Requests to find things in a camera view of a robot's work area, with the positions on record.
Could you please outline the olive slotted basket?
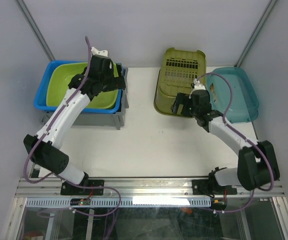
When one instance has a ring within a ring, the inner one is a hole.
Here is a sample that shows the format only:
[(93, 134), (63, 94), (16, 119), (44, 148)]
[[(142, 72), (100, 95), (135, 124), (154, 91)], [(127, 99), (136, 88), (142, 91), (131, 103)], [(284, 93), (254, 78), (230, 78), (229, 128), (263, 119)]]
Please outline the olive slotted basket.
[(201, 50), (186, 51), (173, 47), (167, 49), (155, 89), (155, 110), (162, 115), (172, 116), (171, 106), (177, 94), (189, 94), (194, 79), (206, 73), (206, 66), (206, 55)]

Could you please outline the teal translucent container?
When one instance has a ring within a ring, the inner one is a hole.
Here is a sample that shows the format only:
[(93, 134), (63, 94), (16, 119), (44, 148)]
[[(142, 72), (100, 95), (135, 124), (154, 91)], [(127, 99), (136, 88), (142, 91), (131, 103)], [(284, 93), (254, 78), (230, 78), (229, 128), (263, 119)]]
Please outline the teal translucent container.
[(205, 82), (212, 108), (223, 114), (232, 98), (227, 120), (232, 124), (256, 120), (259, 100), (246, 72), (240, 67), (220, 67), (213, 72)]

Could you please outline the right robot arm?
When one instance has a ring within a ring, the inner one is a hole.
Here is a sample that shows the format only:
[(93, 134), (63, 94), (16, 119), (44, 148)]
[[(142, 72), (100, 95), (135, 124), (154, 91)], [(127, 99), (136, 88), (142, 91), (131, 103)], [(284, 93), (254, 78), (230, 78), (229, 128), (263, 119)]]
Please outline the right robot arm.
[(267, 140), (252, 140), (234, 128), (223, 113), (212, 108), (207, 90), (178, 93), (171, 111), (174, 114), (181, 111), (184, 117), (195, 118), (201, 128), (222, 140), (237, 155), (236, 167), (216, 167), (209, 173), (207, 188), (210, 192), (218, 194), (225, 187), (236, 185), (248, 191), (264, 191), (266, 184), (269, 185), (267, 191), (273, 189), (280, 178), (273, 145)]

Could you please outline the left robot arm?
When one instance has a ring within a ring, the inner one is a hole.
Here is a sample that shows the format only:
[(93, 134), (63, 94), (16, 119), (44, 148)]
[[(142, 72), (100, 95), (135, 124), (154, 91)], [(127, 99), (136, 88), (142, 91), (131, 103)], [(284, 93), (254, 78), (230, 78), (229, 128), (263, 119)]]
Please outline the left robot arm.
[(47, 169), (68, 182), (77, 194), (89, 188), (89, 176), (74, 166), (69, 156), (61, 151), (64, 138), (86, 106), (100, 93), (125, 90), (123, 66), (109, 57), (95, 54), (88, 59), (82, 73), (72, 77), (65, 96), (51, 118), (35, 134), (26, 135), (23, 143), (29, 161)]

